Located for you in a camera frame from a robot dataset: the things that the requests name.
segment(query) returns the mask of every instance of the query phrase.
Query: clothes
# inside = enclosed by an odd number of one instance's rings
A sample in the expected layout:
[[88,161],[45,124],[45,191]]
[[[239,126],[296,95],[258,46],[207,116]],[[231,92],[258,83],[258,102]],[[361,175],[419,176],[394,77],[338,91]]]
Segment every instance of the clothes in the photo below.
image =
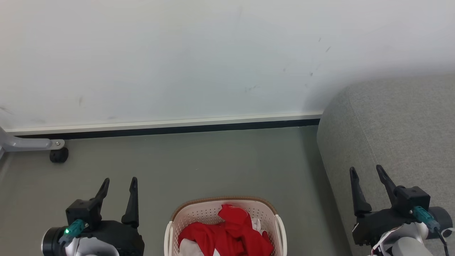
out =
[[261,231],[261,221],[258,218],[251,219],[251,226],[257,232]]
[[261,230],[260,233],[261,233],[262,237],[263,237],[266,241],[269,241],[269,242],[270,242],[270,238],[268,237],[267,231]]
[[179,245],[183,239],[195,241],[204,256],[212,256],[215,248],[220,256],[270,256],[273,246],[253,229],[248,212],[232,205],[222,205],[218,216],[225,222],[188,225],[178,236]]
[[[178,256],[204,256],[204,254],[196,242],[183,239],[180,243]],[[220,256],[216,249],[213,252],[213,256]]]

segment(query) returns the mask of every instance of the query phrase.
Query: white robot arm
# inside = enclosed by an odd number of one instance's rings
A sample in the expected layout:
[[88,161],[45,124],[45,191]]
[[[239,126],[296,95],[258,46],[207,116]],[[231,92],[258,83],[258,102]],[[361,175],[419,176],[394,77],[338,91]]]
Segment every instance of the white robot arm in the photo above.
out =
[[77,199],[66,209],[68,226],[50,228],[45,233],[41,244],[44,256],[143,256],[144,241],[137,232],[137,178],[131,181],[130,199],[121,223],[101,220],[108,188],[107,178],[94,198]]
[[377,165],[376,170],[392,204],[390,209],[377,212],[366,202],[355,168],[349,170],[357,217],[352,230],[355,244],[371,246],[371,255],[432,256],[423,240],[440,239],[448,256],[445,237],[451,235],[453,223],[447,211],[429,207],[430,195],[421,188],[395,186],[382,166]]

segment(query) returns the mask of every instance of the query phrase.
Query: red cloth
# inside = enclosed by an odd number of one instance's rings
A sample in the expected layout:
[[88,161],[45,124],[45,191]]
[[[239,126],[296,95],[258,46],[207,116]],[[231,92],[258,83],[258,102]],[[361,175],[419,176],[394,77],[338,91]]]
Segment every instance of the red cloth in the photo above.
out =
[[270,256],[273,245],[267,233],[263,237],[253,229],[248,212],[232,205],[222,205],[218,213],[225,222],[215,225],[191,223],[178,236],[197,242],[204,256],[213,256],[215,249],[220,256]]

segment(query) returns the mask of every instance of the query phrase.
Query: laundry basket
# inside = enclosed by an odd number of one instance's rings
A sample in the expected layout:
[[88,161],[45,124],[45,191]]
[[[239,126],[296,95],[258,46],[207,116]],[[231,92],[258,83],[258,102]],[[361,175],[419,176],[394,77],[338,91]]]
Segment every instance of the laundry basket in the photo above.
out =
[[172,215],[164,235],[164,256],[178,255],[178,236],[193,222],[217,224],[223,219],[218,216],[221,205],[233,205],[247,211],[251,218],[261,220],[261,229],[267,231],[274,250],[271,256],[286,256],[288,245],[283,221],[275,208],[267,201],[253,197],[218,197],[184,203]]

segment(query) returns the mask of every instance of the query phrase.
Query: basket handle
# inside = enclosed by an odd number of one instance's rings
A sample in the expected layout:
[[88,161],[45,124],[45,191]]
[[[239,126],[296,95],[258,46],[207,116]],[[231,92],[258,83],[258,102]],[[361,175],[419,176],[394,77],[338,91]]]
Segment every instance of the basket handle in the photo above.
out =
[[283,252],[283,256],[286,256],[288,254],[288,239],[286,238],[286,230],[284,229],[284,224],[283,224],[283,221],[281,220],[281,217],[277,215],[275,215],[276,217],[276,222],[277,222],[277,226],[280,228],[280,235],[281,235],[281,250]]
[[169,241],[171,234],[172,221],[167,224],[166,232],[164,233],[164,256],[169,256]]

